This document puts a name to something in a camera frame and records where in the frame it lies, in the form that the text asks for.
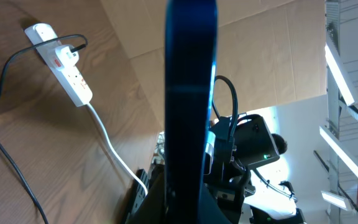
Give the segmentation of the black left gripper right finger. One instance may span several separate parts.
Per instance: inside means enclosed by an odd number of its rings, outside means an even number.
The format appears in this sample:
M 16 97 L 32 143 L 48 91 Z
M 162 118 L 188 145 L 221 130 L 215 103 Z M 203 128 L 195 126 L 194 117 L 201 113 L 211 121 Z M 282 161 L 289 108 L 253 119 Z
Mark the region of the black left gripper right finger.
M 231 224 L 208 189 L 202 190 L 202 224 Z

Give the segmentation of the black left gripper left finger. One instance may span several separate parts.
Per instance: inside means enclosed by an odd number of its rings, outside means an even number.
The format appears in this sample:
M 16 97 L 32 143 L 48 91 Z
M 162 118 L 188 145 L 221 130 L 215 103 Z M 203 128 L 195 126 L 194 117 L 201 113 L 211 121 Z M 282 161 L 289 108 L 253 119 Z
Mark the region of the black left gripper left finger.
M 142 205 L 129 219 L 129 224 L 161 224 L 164 219 L 165 179 L 164 173 L 157 176 Z

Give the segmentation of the blue Galaxy smartphone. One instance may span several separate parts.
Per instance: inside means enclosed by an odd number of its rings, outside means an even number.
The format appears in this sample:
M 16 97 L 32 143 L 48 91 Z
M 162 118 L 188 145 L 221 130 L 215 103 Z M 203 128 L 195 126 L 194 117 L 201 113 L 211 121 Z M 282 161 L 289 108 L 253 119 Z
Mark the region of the blue Galaxy smartphone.
M 216 64 L 216 1 L 172 0 L 165 22 L 165 221 L 198 223 Z

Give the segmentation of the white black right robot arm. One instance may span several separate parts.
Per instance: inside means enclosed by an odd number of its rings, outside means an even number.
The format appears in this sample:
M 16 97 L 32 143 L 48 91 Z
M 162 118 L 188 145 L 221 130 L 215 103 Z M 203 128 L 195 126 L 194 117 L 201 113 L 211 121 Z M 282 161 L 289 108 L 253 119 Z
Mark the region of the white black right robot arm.
M 251 223 L 305 223 L 290 182 L 275 185 L 259 167 L 276 162 L 285 141 L 272 134 L 264 118 L 222 117 L 208 130 L 201 206 L 207 223 L 239 223 L 242 208 Z

